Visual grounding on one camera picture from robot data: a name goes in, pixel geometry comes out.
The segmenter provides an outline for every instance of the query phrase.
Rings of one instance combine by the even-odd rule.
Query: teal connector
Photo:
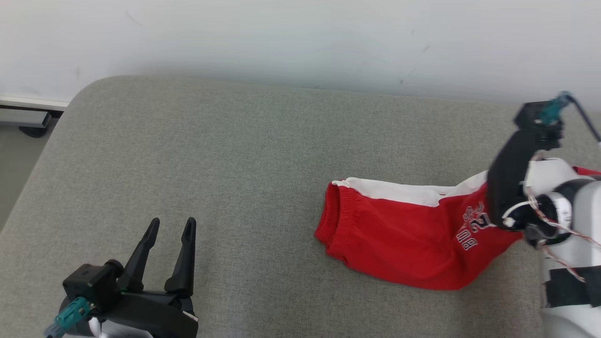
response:
[[[44,331],[45,338],[61,338],[80,320],[86,318],[91,311],[84,297],[77,297],[61,313],[54,318],[54,323]]]
[[[560,119],[561,110],[570,103],[570,101],[568,101],[569,96],[571,96],[569,91],[562,91],[556,98],[549,101],[540,112],[539,118],[541,123],[549,125],[558,121]]]

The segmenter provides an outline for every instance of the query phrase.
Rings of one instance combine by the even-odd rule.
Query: black caster wheel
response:
[[[46,134],[48,131],[46,128],[35,128],[35,127],[19,127],[19,130],[23,132],[23,134],[33,137],[40,138]]]

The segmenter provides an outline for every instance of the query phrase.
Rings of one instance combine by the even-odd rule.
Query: red shorts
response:
[[[351,177],[328,186],[315,237],[349,268],[394,283],[456,290],[522,236],[495,227],[487,210],[486,172],[457,186]]]

